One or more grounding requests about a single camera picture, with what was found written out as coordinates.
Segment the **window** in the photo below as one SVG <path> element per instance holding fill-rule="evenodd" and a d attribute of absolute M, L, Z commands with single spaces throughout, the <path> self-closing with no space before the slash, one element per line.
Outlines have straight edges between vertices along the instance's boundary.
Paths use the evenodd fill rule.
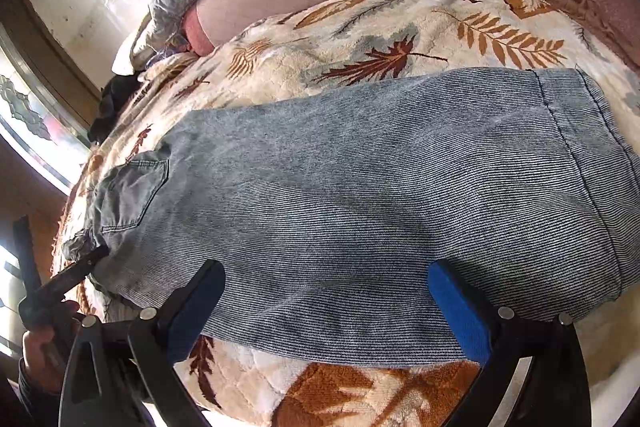
<path fill-rule="evenodd" d="M 15 359 L 22 356 L 24 327 L 17 310 L 25 295 L 18 260 L 0 247 L 0 351 Z"/>
<path fill-rule="evenodd" d="M 69 194 L 89 155 L 84 128 L 42 85 L 0 25 L 0 135 Z"/>

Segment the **bed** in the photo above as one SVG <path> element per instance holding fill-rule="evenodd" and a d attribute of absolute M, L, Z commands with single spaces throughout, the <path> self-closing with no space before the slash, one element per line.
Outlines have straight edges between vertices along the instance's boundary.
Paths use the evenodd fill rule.
<path fill-rule="evenodd" d="M 257 105 L 466 66 L 570 67 L 595 79 L 620 132 L 640 152 L 640 83 L 634 73 L 638 55 L 593 2 L 297 0 L 300 6 L 294 9 L 274 2 L 271 14 L 252 12 L 247 15 L 250 22 L 242 17 L 205 20 L 203 14 L 232 7 L 233 1 L 198 0 L 184 26 L 199 53 L 170 54 L 140 75 L 141 89 L 108 139 L 92 150 L 68 200 L 54 246 L 53 272 L 65 266 L 63 244 L 81 228 L 98 182 L 114 166 L 152 150 L 195 109 Z M 247 7 L 255 4 L 243 2 Z M 146 63 L 145 48 L 164 35 L 157 28 L 149 26 L 149 20 L 141 26 L 127 56 L 132 68 Z M 85 312 L 105 320 L 136 312 L 131 303 L 100 292 L 89 281 L 73 297 Z M 598 404 L 618 393 L 607 389 L 609 377 L 623 361 L 637 358 L 638 314 L 636 285 L 577 325 L 595 412 L 602 407 Z M 176 371 L 203 407 L 251 425 L 355 427 L 439 425 L 478 367 L 466 360 L 392 371 L 333 365 L 201 336 Z M 496 425 L 504 421 L 504 412 L 498 416 Z"/>

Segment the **sleeve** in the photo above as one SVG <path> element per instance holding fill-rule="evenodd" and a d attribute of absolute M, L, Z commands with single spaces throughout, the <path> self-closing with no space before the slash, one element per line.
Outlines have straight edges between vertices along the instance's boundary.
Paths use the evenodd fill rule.
<path fill-rule="evenodd" d="M 19 398 L 37 427 L 58 427 L 60 395 L 47 393 L 29 380 L 20 360 Z"/>

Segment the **metal rivet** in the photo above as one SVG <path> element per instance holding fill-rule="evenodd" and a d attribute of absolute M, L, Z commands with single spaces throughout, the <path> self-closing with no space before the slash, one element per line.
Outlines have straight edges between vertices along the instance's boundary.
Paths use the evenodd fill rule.
<path fill-rule="evenodd" d="M 98 317 L 95 315 L 87 315 L 84 319 L 82 319 L 82 327 L 90 328 L 98 321 Z"/>
<path fill-rule="evenodd" d="M 140 312 L 140 318 L 144 321 L 150 321 L 156 315 L 158 315 L 158 310 L 155 308 L 145 308 Z"/>
<path fill-rule="evenodd" d="M 560 324 L 562 324 L 563 326 L 571 326 L 574 323 L 574 320 L 571 318 L 571 315 L 569 315 L 567 312 L 562 312 L 561 314 L 559 314 L 558 320 L 560 321 Z"/>
<path fill-rule="evenodd" d="M 506 321 L 510 321 L 516 314 L 508 306 L 500 306 L 498 308 L 498 315 Z"/>

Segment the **leaf-patterned blanket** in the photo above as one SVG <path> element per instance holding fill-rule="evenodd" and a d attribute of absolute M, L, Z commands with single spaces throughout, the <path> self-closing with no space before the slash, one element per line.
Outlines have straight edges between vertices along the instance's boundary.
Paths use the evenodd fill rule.
<path fill-rule="evenodd" d="M 197 59 L 174 55 L 142 75 L 111 136 L 92 151 L 65 209 L 55 246 L 80 230 L 92 188 L 114 166 L 156 142 L 193 109 L 309 96 L 382 78 L 466 66 L 581 68 L 602 88 L 619 130 L 640 152 L 640 81 L 587 30 L 543 0 L 329 0 L 259 21 Z M 87 282 L 86 311 L 117 318 L 119 305 Z M 638 349 L 640 291 L 578 324 L 592 384 Z M 616 341 L 612 348 L 611 339 Z M 204 407 L 252 425 L 436 426 L 475 377 L 470 362 L 376 369 L 292 360 L 201 337 L 176 366 Z"/>

